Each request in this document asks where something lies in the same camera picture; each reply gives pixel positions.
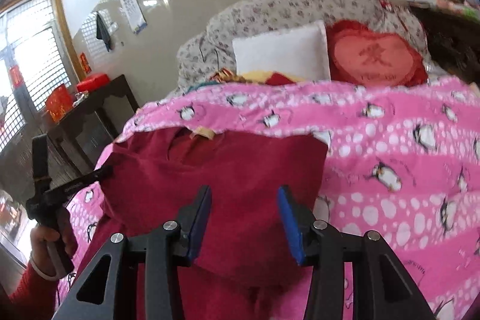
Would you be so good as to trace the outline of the person left hand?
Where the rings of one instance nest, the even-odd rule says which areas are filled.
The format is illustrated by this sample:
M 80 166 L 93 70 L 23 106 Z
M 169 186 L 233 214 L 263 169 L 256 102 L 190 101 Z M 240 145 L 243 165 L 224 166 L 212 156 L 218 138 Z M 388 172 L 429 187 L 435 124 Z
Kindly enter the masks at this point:
M 48 280 L 60 280 L 67 272 L 60 263 L 57 243 L 64 250 L 68 259 L 75 255 L 78 244 L 70 223 L 70 213 L 62 207 L 57 213 L 57 229 L 38 223 L 30 232 L 31 259 L 40 275 Z

